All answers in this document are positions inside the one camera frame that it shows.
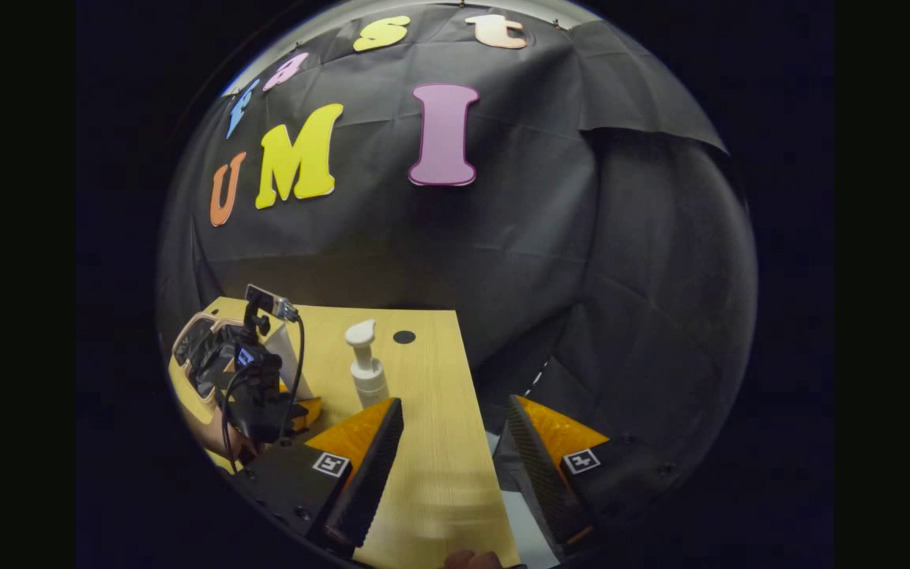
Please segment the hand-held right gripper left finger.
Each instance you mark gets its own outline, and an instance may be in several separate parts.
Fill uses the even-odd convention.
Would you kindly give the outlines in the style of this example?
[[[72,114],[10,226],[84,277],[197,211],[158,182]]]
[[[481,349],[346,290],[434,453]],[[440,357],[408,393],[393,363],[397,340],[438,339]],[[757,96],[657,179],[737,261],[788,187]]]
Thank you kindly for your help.
[[[350,559],[365,544],[402,432],[401,400],[386,398],[306,442],[271,444],[234,482],[293,536]]]

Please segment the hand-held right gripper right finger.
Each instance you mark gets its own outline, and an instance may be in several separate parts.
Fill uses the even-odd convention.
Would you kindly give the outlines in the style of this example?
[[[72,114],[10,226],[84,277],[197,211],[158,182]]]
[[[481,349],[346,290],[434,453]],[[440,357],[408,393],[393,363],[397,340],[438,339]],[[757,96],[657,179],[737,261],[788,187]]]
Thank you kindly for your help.
[[[506,426],[553,547],[617,543],[668,507],[697,436],[690,398],[625,398],[572,409],[515,394]]]

